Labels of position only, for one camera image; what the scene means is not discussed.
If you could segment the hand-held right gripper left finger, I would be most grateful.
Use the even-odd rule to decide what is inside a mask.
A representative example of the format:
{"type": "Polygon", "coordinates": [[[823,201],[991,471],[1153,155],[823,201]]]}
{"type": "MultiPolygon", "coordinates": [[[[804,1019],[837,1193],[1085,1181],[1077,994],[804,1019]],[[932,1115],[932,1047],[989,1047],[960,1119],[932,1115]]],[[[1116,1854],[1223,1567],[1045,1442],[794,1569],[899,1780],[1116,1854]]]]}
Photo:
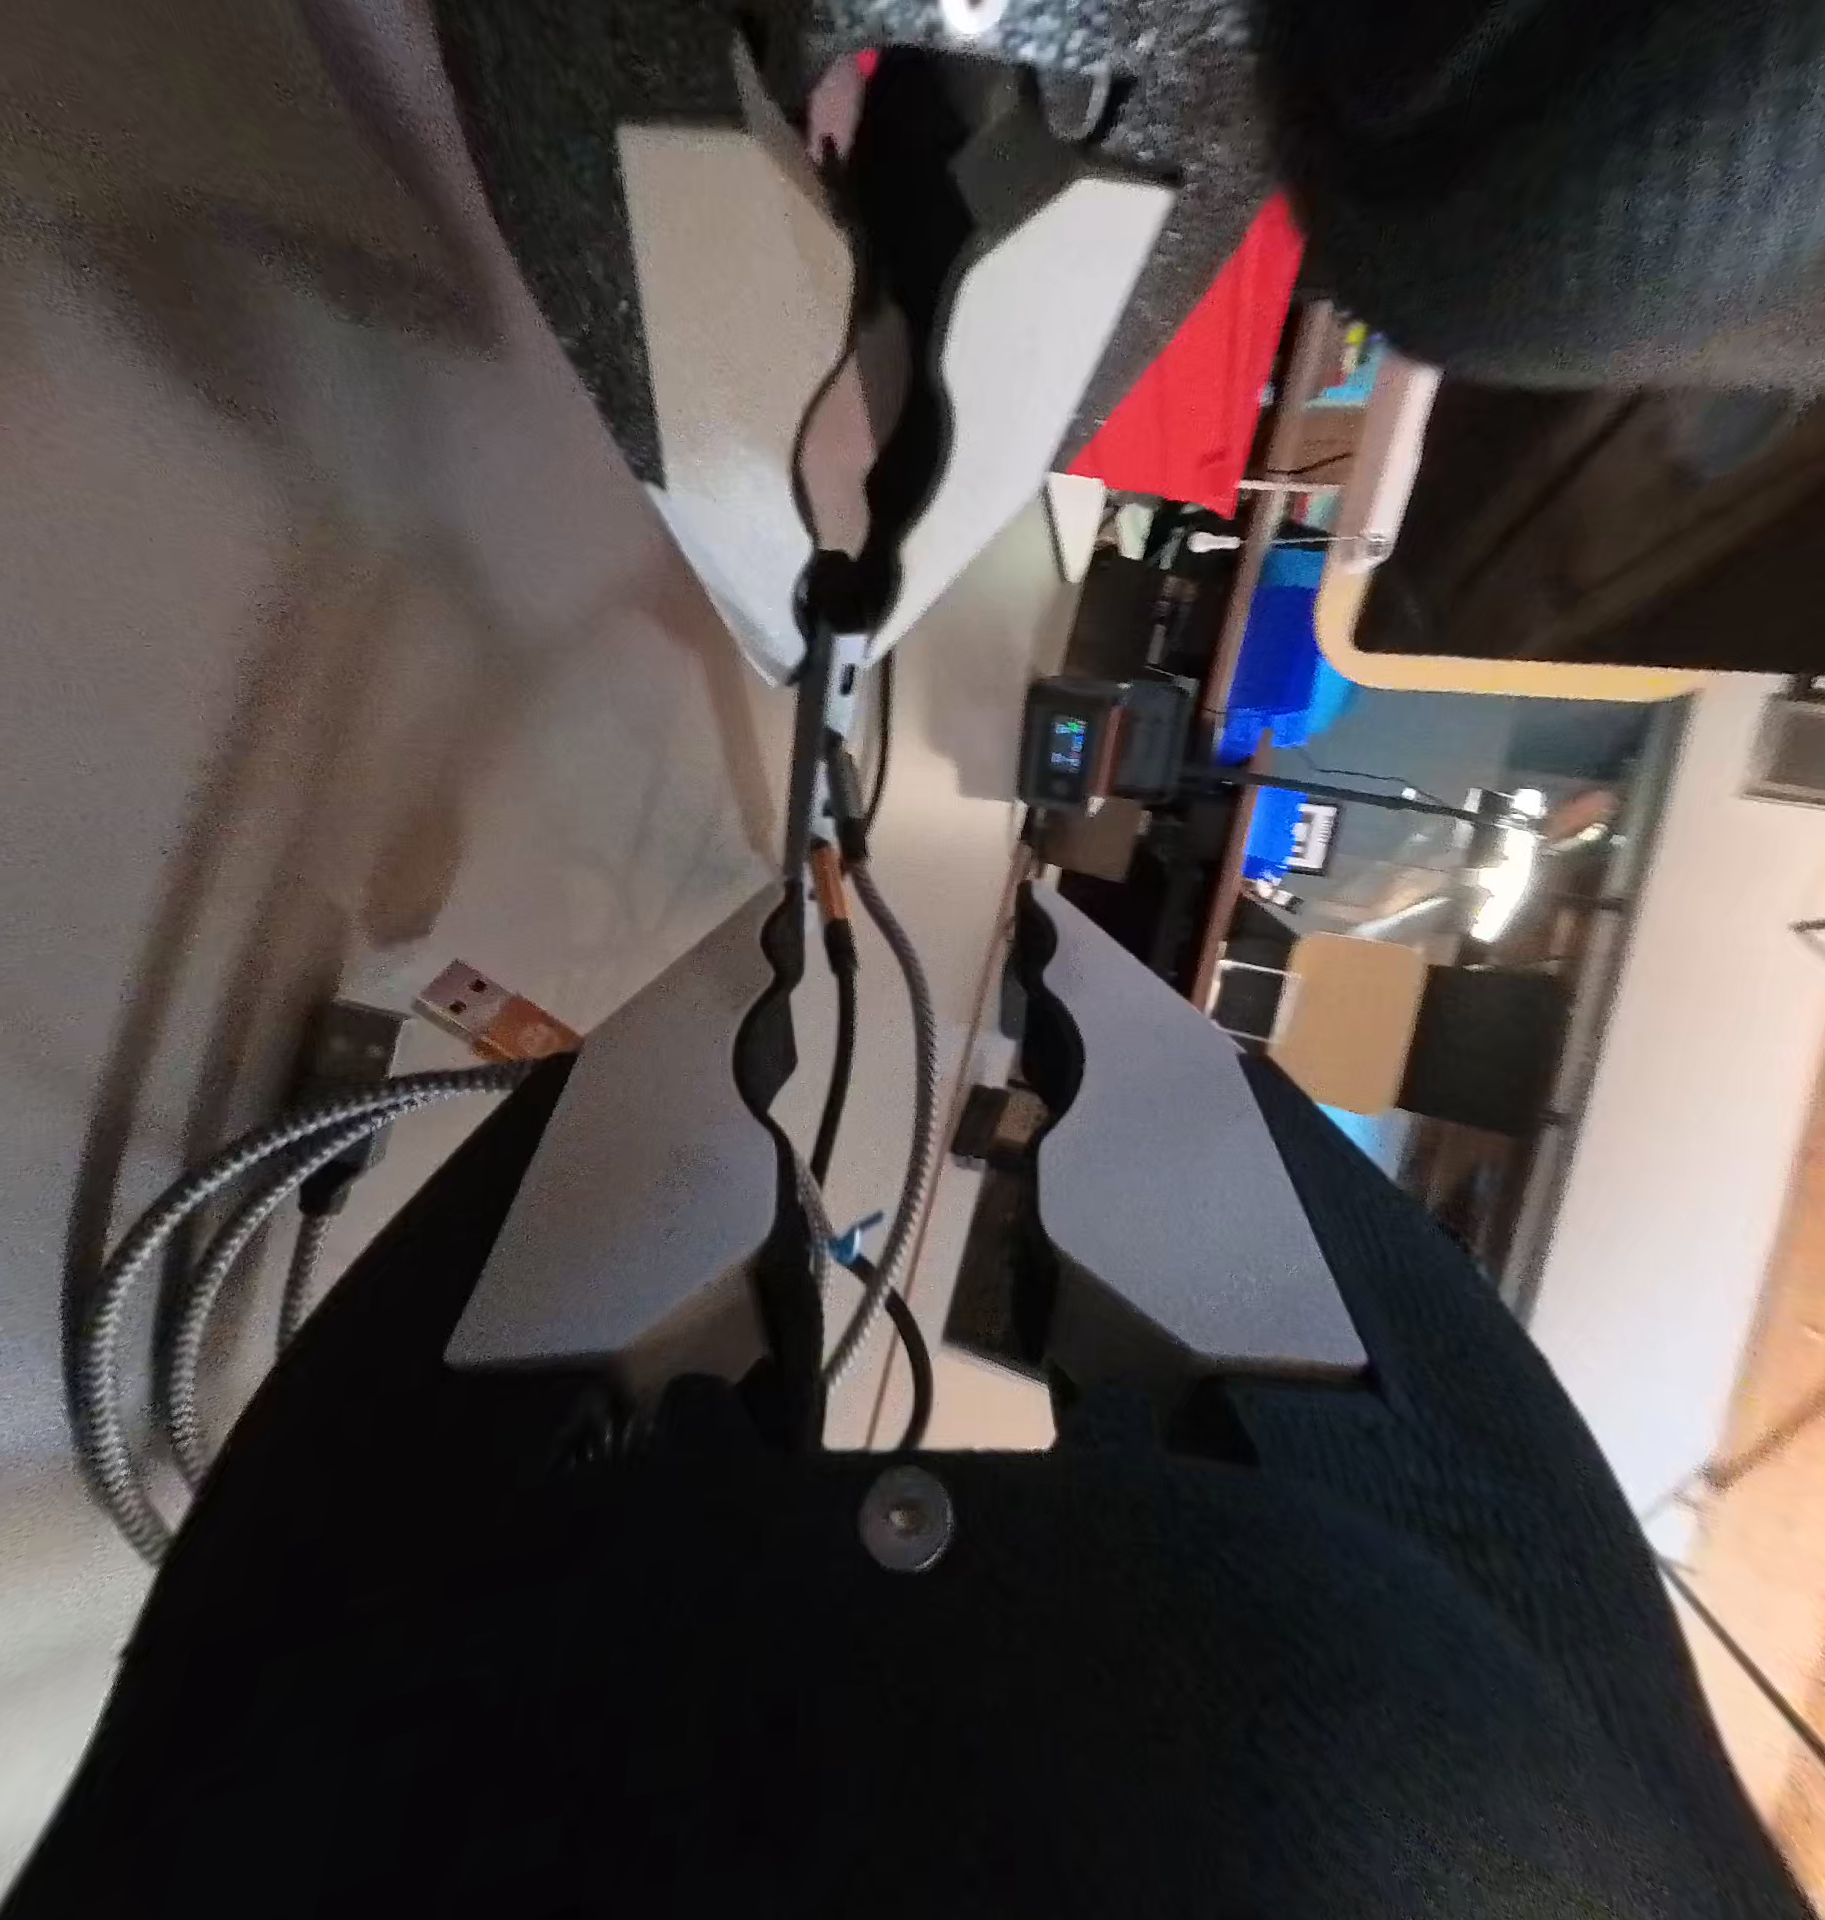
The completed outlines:
{"type": "Polygon", "coordinates": [[[684,1378],[754,1385],[821,1436],[821,1240],[774,1119],[797,1069],[806,897],[775,882],[581,1043],[467,1308],[460,1374],[576,1374],[643,1415],[684,1378]]]}

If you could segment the stack of blue bins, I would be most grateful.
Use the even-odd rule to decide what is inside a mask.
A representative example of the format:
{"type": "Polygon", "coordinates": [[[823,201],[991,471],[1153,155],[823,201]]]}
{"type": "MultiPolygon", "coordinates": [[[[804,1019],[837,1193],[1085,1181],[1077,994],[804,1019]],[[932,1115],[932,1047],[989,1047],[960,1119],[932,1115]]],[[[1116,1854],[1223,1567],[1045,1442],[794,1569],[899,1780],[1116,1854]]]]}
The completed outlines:
{"type": "Polygon", "coordinates": [[[1330,667],[1315,633],[1325,568],[1327,549],[1319,539],[1290,539],[1266,555],[1216,726],[1219,765],[1245,762],[1262,742],[1301,750],[1351,701],[1353,684],[1330,667]]]}

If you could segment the white sheet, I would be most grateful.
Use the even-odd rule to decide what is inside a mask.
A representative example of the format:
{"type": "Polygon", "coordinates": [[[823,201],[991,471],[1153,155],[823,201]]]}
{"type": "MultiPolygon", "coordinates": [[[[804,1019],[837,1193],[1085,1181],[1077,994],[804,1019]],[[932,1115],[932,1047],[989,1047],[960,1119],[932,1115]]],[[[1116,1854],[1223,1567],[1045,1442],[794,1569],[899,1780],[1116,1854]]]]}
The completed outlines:
{"type": "Polygon", "coordinates": [[[1044,515],[1064,582],[1085,580],[1108,508],[1110,491],[1104,480],[1056,469],[1044,476],[1044,515]]]}

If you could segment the small display device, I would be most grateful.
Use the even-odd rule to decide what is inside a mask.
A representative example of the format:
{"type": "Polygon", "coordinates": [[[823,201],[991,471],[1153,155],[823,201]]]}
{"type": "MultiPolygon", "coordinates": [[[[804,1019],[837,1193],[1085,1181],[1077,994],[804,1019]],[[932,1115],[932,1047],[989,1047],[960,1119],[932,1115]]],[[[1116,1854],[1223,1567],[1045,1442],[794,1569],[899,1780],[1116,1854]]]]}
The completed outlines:
{"type": "Polygon", "coordinates": [[[1075,675],[1026,689],[1017,800],[1038,813],[1087,813],[1110,798],[1129,685],[1075,675]]]}

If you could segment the black usb-c cable orange plugs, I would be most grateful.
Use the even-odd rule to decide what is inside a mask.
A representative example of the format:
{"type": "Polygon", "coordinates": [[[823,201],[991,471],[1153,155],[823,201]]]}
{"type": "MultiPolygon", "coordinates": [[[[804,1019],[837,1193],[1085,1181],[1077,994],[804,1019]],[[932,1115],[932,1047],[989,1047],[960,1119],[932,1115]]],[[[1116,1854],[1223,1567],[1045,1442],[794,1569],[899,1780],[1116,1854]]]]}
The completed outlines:
{"type": "MultiPolygon", "coordinates": [[[[855,1358],[870,1339],[871,1322],[879,1318],[890,1320],[910,1374],[913,1401],[902,1449],[913,1451],[923,1444],[929,1430],[936,1403],[936,1374],[928,1339],[899,1289],[899,1280],[910,1259],[910,1236],[921,1220],[936,1173],[936,1005],[910,934],[902,927],[875,884],[863,829],[841,829],[837,852],[831,850],[828,843],[816,844],[810,864],[837,1005],[833,1068],[810,1151],[808,1176],[816,1192],[823,1192],[826,1184],[857,1059],[859,959],[850,929],[849,891],[857,891],[875,929],[890,947],[915,1018],[917,1116],[909,1167],[899,1188],[899,1209],[887,1239],[889,1244],[873,1259],[873,1278],[870,1283],[860,1281],[860,1308],[836,1345],[837,1353],[855,1358]]],[[[581,1035],[573,1028],[554,1019],[537,1002],[503,989],[490,978],[464,964],[445,967],[415,998],[415,1014],[450,1033],[477,1060],[489,1065],[537,1063],[581,1043],[581,1035]]]]}

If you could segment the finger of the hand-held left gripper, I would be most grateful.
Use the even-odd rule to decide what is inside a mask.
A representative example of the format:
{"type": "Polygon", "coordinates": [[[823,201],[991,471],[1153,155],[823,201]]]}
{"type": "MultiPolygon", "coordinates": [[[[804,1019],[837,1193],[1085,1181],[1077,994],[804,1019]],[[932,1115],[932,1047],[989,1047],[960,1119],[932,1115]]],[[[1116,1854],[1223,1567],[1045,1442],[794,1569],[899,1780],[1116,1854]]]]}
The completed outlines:
{"type": "Polygon", "coordinates": [[[727,102],[616,131],[660,477],[650,493],[752,668],[804,664],[794,591],[813,553],[794,458],[843,353],[852,253],[746,37],[727,102]]]}
{"type": "Polygon", "coordinates": [[[865,476],[860,560],[885,588],[868,664],[1044,493],[1173,201],[1162,180],[1085,174],[949,270],[865,476]]]}

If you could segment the black light stand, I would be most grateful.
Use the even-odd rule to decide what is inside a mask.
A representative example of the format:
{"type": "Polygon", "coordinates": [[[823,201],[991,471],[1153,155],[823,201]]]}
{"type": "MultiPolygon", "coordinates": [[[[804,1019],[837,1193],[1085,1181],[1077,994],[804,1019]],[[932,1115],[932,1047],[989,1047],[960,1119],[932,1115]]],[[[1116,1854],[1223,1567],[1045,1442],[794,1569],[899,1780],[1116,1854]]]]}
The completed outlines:
{"type": "Polygon", "coordinates": [[[1176,782],[1176,792],[1182,798],[1229,795],[1247,788],[1285,792],[1291,790],[1304,795],[1309,801],[1338,805],[1364,804],[1386,813],[1408,813],[1423,819],[1462,825],[1519,827],[1531,836],[1539,836],[1544,829],[1543,819],[1529,817],[1522,805],[1519,805],[1509,795],[1485,792],[1473,805],[1455,805],[1416,790],[1380,792],[1376,788],[1363,788],[1337,780],[1313,780],[1304,772],[1263,772],[1256,762],[1235,768],[1189,765],[1176,782]]]}

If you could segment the frosted glass partition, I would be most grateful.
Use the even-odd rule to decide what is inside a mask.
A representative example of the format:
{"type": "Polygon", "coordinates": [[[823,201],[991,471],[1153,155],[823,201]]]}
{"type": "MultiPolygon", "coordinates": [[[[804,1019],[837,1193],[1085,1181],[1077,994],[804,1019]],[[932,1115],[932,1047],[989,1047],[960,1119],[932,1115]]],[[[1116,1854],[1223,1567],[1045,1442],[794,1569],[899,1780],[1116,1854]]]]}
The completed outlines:
{"type": "Polygon", "coordinates": [[[1462,825],[1345,804],[1323,876],[1234,904],[1213,1012],[1277,1007],[1309,933],[1419,947],[1432,983],[1401,1103],[1347,1116],[1512,1303],[1546,1258],[1600,1035],[1655,850],[1690,705],[1355,689],[1266,772],[1473,805],[1509,795],[1544,829],[1462,825]]]}

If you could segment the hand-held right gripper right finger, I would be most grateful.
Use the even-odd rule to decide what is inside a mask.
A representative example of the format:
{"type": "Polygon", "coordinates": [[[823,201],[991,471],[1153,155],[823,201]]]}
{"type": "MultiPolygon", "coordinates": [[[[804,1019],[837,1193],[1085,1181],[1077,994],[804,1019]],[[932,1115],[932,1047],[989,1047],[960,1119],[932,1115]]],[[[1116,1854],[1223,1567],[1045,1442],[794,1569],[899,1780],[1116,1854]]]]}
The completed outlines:
{"type": "Polygon", "coordinates": [[[1373,1363],[1243,1054],[1050,884],[1019,891],[1026,1148],[1010,1283],[1061,1449],[1229,1449],[1225,1390],[1318,1399],[1373,1363]]]}

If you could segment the long wooden desk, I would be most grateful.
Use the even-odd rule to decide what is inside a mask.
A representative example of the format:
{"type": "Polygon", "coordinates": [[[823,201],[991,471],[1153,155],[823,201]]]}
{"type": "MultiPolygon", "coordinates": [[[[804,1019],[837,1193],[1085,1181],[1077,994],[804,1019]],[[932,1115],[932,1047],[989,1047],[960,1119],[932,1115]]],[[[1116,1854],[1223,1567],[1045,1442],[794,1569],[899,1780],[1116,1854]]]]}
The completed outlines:
{"type": "MultiPolygon", "coordinates": [[[[1288,497],[1302,489],[1293,471],[1304,464],[1301,452],[1313,395],[1323,385],[1322,370],[1327,352],[1338,337],[1338,315],[1333,300],[1304,300],[1293,311],[1293,323],[1283,340],[1283,369],[1272,385],[1268,425],[1256,438],[1253,469],[1247,473],[1251,516],[1245,547],[1238,553],[1235,582],[1229,607],[1213,650],[1213,667],[1201,688],[1196,714],[1196,742],[1201,753],[1201,777],[1210,792],[1219,790],[1219,742],[1231,707],[1231,685],[1251,626],[1251,604],[1259,589],[1266,555],[1279,538],[1288,497]]],[[[1213,1005],[1216,964],[1228,936],[1234,904],[1243,880],[1245,844],[1251,832],[1251,801],[1234,804],[1228,838],[1213,868],[1205,910],[1199,919],[1196,956],[1191,964],[1189,998],[1199,1012],[1213,1005]]]]}

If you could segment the red plastic bin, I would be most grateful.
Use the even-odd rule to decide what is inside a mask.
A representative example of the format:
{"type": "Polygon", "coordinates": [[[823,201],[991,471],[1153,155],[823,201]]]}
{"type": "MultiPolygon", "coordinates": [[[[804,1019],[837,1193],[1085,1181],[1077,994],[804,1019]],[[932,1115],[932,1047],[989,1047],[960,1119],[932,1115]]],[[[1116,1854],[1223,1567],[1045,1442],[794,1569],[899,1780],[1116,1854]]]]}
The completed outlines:
{"type": "Polygon", "coordinates": [[[1165,349],[1059,471],[1234,516],[1302,258],[1290,199],[1275,192],[1165,349]]]}

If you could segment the brown cardboard box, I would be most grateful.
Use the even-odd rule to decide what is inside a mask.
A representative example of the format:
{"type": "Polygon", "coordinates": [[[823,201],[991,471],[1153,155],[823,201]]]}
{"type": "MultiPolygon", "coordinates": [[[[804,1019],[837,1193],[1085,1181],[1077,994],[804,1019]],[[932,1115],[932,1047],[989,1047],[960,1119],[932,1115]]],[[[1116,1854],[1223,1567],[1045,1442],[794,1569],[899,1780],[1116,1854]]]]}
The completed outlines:
{"type": "Polygon", "coordinates": [[[1101,800],[1087,808],[1034,808],[1026,840],[1044,870],[1125,882],[1149,813],[1129,800],[1101,800]]]}

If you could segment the wall air vent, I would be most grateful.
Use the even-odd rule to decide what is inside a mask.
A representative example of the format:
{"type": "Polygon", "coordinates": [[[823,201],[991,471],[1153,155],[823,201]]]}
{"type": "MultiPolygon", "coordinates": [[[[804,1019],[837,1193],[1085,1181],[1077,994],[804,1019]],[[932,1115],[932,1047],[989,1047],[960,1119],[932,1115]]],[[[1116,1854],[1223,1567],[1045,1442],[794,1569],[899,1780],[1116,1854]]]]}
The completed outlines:
{"type": "Polygon", "coordinates": [[[1764,703],[1740,790],[1825,810],[1825,701],[1778,693],[1764,703]]]}

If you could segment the tan rounded panel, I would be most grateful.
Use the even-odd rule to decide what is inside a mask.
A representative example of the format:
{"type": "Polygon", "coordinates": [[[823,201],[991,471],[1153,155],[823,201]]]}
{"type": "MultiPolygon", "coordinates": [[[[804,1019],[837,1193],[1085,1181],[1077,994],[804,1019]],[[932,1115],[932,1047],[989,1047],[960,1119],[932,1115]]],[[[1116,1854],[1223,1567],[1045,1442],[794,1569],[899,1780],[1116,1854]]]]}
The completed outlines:
{"type": "Polygon", "coordinates": [[[1419,947],[1309,933],[1283,968],[1270,1060],[1322,1106],[1394,1110],[1429,972],[1419,947]]]}

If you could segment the person's left hand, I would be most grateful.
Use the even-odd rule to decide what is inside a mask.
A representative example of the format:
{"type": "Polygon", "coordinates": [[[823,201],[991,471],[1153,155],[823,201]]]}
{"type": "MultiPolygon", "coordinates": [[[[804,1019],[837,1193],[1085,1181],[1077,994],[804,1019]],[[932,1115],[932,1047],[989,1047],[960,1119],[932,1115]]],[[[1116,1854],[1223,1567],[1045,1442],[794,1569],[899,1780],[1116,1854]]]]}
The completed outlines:
{"type": "Polygon", "coordinates": [[[812,85],[804,110],[804,148],[812,165],[850,158],[875,64],[879,50],[860,48],[831,59],[812,85]]]}

